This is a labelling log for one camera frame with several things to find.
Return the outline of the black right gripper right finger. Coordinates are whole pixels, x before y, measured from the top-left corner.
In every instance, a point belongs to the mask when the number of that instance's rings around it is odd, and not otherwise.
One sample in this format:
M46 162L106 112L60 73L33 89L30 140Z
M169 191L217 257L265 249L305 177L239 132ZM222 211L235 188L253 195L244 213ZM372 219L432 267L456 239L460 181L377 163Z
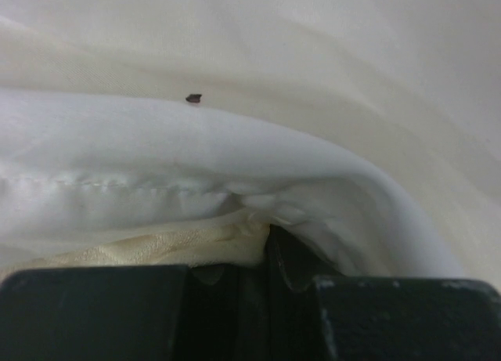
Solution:
M497 360L500 296L479 280L350 277L272 227L274 360Z

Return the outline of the white pillowcase with cream ruffle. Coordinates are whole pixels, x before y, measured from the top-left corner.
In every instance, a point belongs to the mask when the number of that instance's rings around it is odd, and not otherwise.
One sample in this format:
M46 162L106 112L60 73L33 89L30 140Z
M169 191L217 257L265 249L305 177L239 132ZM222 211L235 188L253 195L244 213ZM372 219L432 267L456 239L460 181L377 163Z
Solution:
M500 0L1 0L1 267L500 282Z

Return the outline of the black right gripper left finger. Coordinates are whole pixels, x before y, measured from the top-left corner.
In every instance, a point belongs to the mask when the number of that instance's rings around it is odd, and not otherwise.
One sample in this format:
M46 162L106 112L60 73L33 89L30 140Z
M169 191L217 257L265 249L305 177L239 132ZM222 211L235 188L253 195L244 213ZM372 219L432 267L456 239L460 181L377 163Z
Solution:
M261 269L25 269L1 285L4 360L267 360Z

